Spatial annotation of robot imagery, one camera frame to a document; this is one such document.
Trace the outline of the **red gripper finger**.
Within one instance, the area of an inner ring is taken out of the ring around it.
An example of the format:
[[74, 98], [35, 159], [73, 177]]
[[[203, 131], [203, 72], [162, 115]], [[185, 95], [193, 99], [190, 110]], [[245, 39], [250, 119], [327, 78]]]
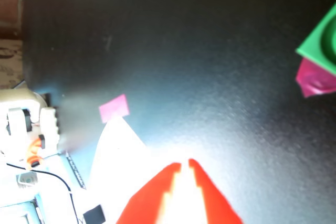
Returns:
[[172, 163], [150, 179], [128, 201], [117, 223], [156, 223], [163, 194], [171, 189], [180, 163]]
[[194, 170], [197, 186], [202, 189], [207, 223], [243, 223], [202, 166], [194, 159], [189, 159], [188, 165]]

